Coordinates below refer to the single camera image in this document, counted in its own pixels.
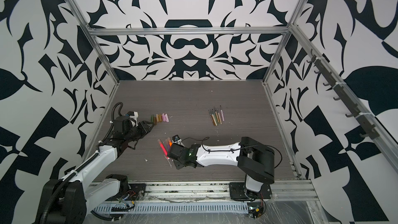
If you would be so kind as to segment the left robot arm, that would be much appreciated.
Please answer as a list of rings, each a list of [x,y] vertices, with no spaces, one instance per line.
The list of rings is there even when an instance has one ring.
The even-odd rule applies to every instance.
[[[88,214],[103,221],[116,221],[95,208],[112,197],[124,199],[130,190],[127,177],[112,174],[94,187],[91,184],[126,149],[135,150],[130,142],[137,144],[155,126],[152,121],[139,121],[138,112],[121,114],[122,107],[121,102],[113,106],[110,128],[93,155],[61,179],[51,179],[44,185],[35,223],[82,224]]]

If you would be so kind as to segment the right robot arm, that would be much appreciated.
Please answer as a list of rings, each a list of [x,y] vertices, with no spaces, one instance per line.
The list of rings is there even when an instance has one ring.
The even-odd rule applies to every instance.
[[[274,146],[262,144],[250,137],[242,137],[240,142],[223,146],[208,146],[204,141],[189,147],[178,136],[166,151],[176,169],[185,167],[204,168],[210,166],[233,166],[245,173],[244,183],[230,183],[230,198],[234,201],[254,201],[270,199],[270,185],[275,182],[275,169],[283,161],[282,153]]]

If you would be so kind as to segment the cream pen brown cap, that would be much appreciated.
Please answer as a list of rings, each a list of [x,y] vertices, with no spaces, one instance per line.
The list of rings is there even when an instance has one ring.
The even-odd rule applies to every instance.
[[[213,115],[214,121],[216,122],[216,124],[218,124],[218,122],[217,122],[217,119],[216,119],[216,117],[215,117],[215,114],[214,114],[214,112],[213,112],[212,110],[210,110],[210,111],[211,111],[211,113],[212,113],[212,115]]]

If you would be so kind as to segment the purple marker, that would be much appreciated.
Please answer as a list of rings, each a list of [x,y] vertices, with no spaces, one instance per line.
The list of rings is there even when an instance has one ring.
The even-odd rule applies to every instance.
[[[164,141],[164,145],[167,151],[170,150],[170,143],[168,141]]]

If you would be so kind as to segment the orange marker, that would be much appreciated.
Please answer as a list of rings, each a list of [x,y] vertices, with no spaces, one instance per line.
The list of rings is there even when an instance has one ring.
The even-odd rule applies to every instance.
[[[172,142],[171,138],[167,138],[167,141],[168,141],[168,143],[169,143],[169,146],[171,147],[171,146],[172,146],[172,144],[173,144],[173,142]]]

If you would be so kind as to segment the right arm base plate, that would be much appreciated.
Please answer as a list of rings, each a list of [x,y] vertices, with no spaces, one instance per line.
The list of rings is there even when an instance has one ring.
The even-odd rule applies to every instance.
[[[272,197],[271,187],[267,184],[263,184],[259,192],[254,192],[248,190],[245,183],[232,182],[229,183],[229,193],[234,201],[268,200]]]

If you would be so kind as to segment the green pen tan cap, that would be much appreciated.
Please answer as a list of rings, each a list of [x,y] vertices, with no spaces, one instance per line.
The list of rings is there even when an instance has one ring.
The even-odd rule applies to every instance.
[[[212,110],[216,125],[219,125],[218,114],[215,109]]]

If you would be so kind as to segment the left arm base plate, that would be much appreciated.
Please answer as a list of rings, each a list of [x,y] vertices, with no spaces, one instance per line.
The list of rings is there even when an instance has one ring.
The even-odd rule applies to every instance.
[[[134,183],[129,184],[127,192],[123,196],[124,201],[137,201],[143,200],[146,196],[146,184],[145,183]]]

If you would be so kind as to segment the red marker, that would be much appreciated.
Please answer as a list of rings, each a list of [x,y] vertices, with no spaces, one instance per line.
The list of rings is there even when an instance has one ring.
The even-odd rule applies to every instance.
[[[167,150],[160,139],[158,139],[158,143],[163,151],[164,156],[167,157]]]

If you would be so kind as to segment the brown pen green cap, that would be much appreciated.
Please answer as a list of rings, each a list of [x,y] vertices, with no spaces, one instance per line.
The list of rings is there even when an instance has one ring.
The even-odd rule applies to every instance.
[[[217,124],[216,124],[216,122],[214,121],[213,115],[212,115],[212,113],[211,113],[210,110],[208,110],[208,113],[209,113],[209,116],[210,116],[210,119],[211,119],[211,122],[212,122],[213,126],[217,126]]]

